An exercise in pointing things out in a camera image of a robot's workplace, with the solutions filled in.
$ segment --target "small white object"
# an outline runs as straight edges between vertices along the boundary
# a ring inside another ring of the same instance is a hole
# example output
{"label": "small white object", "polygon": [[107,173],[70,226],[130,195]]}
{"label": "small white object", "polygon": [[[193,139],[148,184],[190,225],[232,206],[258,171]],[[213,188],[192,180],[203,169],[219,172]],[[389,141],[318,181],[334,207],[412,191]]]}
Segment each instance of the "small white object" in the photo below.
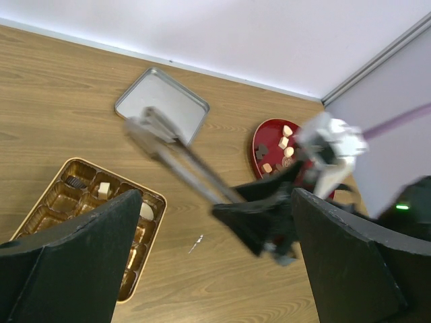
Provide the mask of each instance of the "small white object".
{"label": "small white object", "polygon": [[193,244],[193,247],[191,247],[191,249],[190,249],[189,253],[191,253],[191,252],[193,251],[193,249],[195,249],[195,246],[196,246],[199,242],[201,242],[201,241],[202,241],[202,238],[203,238],[203,234],[201,234],[201,236],[199,237],[199,239],[198,239],[198,240],[196,240],[195,244]]}
{"label": "small white object", "polygon": [[282,137],[280,139],[280,142],[278,143],[278,147],[282,149],[286,149],[286,147],[288,146],[288,143],[289,143],[289,139],[287,139],[286,137]]}
{"label": "small white object", "polygon": [[[326,199],[353,172],[356,158],[368,151],[368,144],[358,127],[332,118],[326,111],[303,125],[295,136],[297,144],[320,172],[313,193],[321,199]],[[334,158],[329,163],[320,154],[324,147],[321,142],[316,142],[317,139],[332,149]]]}
{"label": "small white object", "polygon": [[289,126],[283,127],[283,136],[289,137],[290,135],[292,135],[292,133],[294,133],[294,132],[291,130],[291,128]]}
{"label": "small white object", "polygon": [[147,203],[142,203],[139,215],[148,221],[154,220],[153,209]]}
{"label": "small white object", "polygon": [[268,163],[266,163],[265,165],[262,166],[262,170],[265,173],[270,173],[270,172],[272,172],[272,167],[271,167],[271,165],[269,165]]}
{"label": "small white object", "polygon": [[110,183],[101,182],[98,190],[99,199],[107,200],[109,195]]}
{"label": "small white object", "polygon": [[295,150],[294,150],[294,148],[293,148],[293,147],[287,147],[287,148],[284,150],[284,155],[285,155],[286,157],[292,157],[292,155],[294,154],[294,152],[295,152]]}

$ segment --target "chocolate piece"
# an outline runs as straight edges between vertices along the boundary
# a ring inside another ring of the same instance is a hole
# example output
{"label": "chocolate piece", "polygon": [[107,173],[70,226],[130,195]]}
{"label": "chocolate piece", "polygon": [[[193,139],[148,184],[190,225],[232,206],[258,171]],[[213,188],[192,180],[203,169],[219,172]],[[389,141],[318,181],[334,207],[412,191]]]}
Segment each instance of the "chocolate piece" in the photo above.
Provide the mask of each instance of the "chocolate piece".
{"label": "chocolate piece", "polygon": [[153,209],[147,203],[142,203],[139,215],[148,221],[154,220]]}
{"label": "chocolate piece", "polygon": [[289,137],[292,133],[294,133],[289,126],[283,126],[283,136]]}
{"label": "chocolate piece", "polygon": [[280,142],[278,143],[278,147],[285,150],[286,147],[288,146],[288,143],[289,143],[289,139],[287,139],[286,137],[282,137],[282,138],[280,138]]}
{"label": "chocolate piece", "polygon": [[294,163],[294,160],[290,157],[283,157],[283,167],[289,167]]}
{"label": "chocolate piece", "polygon": [[292,156],[293,156],[293,154],[294,154],[294,152],[295,152],[295,149],[294,149],[293,147],[287,147],[287,148],[284,150],[284,155],[285,155],[286,157],[292,157]]}
{"label": "chocolate piece", "polygon": [[259,144],[256,150],[256,159],[262,160],[265,155],[268,154],[268,148],[264,144]]}
{"label": "chocolate piece", "polygon": [[101,182],[97,191],[99,199],[107,200],[110,193],[110,183]]}
{"label": "chocolate piece", "polygon": [[268,163],[266,163],[265,165],[262,166],[262,170],[265,173],[270,173],[270,172],[272,172],[272,167],[271,167],[271,165],[269,165]]}
{"label": "chocolate piece", "polygon": [[72,186],[74,188],[83,189],[87,187],[87,185],[85,185],[79,178],[76,178],[74,176],[68,176],[65,182],[67,185]]}

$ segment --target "wood grain surface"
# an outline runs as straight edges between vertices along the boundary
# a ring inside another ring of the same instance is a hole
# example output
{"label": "wood grain surface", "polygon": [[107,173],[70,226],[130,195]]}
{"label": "wood grain surface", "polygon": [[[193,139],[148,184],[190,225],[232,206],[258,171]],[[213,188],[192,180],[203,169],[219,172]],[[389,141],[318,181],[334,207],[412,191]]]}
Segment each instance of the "wood grain surface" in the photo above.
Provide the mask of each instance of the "wood grain surface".
{"label": "wood grain surface", "polygon": [[[137,293],[113,322],[318,322],[302,260],[253,258],[210,206],[125,138],[114,103],[151,62],[0,27],[0,242],[18,228],[66,159],[82,157],[162,193],[168,210]],[[253,180],[252,130],[297,124],[316,102],[159,66],[211,111],[193,149],[231,185]],[[202,242],[188,254],[196,239]]]}

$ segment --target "metal rod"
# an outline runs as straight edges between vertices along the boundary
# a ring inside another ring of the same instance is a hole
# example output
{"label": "metal rod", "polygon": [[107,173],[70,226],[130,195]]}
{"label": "metal rod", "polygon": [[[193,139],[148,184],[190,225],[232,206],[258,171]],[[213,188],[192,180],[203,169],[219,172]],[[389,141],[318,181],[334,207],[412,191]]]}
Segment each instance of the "metal rod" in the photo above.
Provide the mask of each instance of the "metal rod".
{"label": "metal rod", "polygon": [[203,197],[213,204],[222,204],[223,200],[208,189],[202,182],[196,178],[192,173],[186,170],[180,163],[178,163],[165,148],[158,150],[159,160],[168,167],[168,169],[186,182],[191,188],[199,192]]}
{"label": "metal rod", "polygon": [[189,148],[182,143],[179,144],[179,152],[187,161],[194,166],[204,178],[214,185],[231,203],[244,202],[239,195],[232,190],[212,169],[197,157]]}

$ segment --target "chocolate compartment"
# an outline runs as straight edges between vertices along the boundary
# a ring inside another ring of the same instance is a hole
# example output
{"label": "chocolate compartment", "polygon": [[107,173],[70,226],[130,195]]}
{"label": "chocolate compartment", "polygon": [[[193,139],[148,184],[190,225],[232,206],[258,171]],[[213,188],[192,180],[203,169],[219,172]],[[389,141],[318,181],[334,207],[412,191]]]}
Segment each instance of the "chocolate compartment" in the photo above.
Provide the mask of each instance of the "chocolate compartment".
{"label": "chocolate compartment", "polygon": [[94,167],[75,159],[67,165],[65,170],[62,171],[61,180],[65,182],[69,176],[73,176],[81,180],[85,185],[89,186],[96,175],[96,172],[97,170]]}
{"label": "chocolate compartment", "polygon": [[57,212],[72,212],[76,208],[81,196],[81,190],[58,181],[49,190],[44,199],[44,204]]}
{"label": "chocolate compartment", "polygon": [[148,244],[151,241],[152,234],[156,229],[155,221],[148,221],[143,218],[139,218],[137,222],[137,228],[133,242],[136,244]]}
{"label": "chocolate compartment", "polygon": [[127,301],[132,296],[133,287],[136,286],[138,279],[134,271],[125,270],[123,280],[121,281],[118,301]]}
{"label": "chocolate compartment", "polygon": [[143,264],[143,258],[147,253],[146,245],[132,246],[130,249],[129,258],[127,259],[126,269],[130,271],[140,271]]}
{"label": "chocolate compartment", "polygon": [[75,210],[75,216],[90,212],[91,210],[94,210],[96,207],[99,207],[102,205],[105,201],[96,199],[94,196],[92,196],[90,193],[85,193],[81,200],[78,203],[78,206]]}
{"label": "chocolate compartment", "polygon": [[99,198],[98,190],[101,182],[106,182],[110,184],[108,191],[108,200],[110,200],[112,197],[114,197],[115,192],[119,189],[121,182],[118,178],[110,176],[105,172],[98,172],[89,187],[90,193],[96,198]]}
{"label": "chocolate compartment", "polygon": [[33,216],[29,218],[27,224],[24,227],[25,232],[33,234],[35,232],[48,229],[56,224],[67,220],[66,213],[59,213],[51,210],[46,205],[41,205],[34,212]]}
{"label": "chocolate compartment", "polygon": [[[69,186],[65,183],[69,176],[80,179],[87,188]],[[118,302],[122,303],[132,297],[152,249],[166,210],[166,199],[162,195],[84,159],[73,158],[65,162],[15,232],[12,240],[35,234],[104,204],[106,200],[98,198],[101,182],[110,183],[108,199],[113,199],[128,190],[139,190],[143,201],[154,212],[153,221],[139,218],[119,291]]]}

